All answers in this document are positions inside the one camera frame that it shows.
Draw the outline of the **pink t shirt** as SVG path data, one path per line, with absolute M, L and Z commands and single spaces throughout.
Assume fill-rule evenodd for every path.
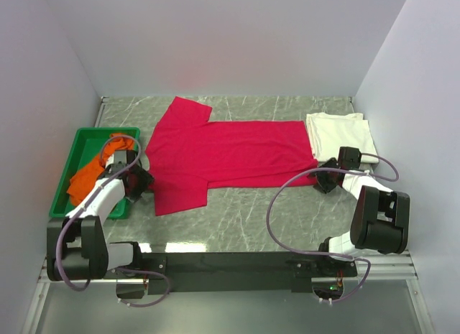
M 145 150 L 155 214 L 203 207 L 208 190 L 279 187 L 317 167 L 302 121 L 211 121 L 212 108 L 176 97 Z

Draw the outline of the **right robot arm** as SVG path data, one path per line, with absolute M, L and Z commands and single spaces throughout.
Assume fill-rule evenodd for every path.
M 357 176 L 330 169 L 358 172 L 360 157 L 331 158 L 321 165 L 322 172 L 314 172 L 315 188 L 327 194 L 341 187 L 356 198 L 357 203 L 349 231 L 328 237 L 318 250 L 316 269 L 331 276 L 341 266 L 345 256 L 360 257 L 366 251 L 381 254 L 401 254 L 408 244 L 410 197 L 378 183 L 377 178 Z

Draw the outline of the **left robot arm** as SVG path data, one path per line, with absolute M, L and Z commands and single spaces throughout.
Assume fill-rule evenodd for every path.
M 47 224 L 47 276 L 52 281 L 102 279 L 109 267 L 104 221 L 123 199 L 132 202 L 154 183 L 139 164 L 114 163 L 97 177 L 94 188 L 64 219 Z

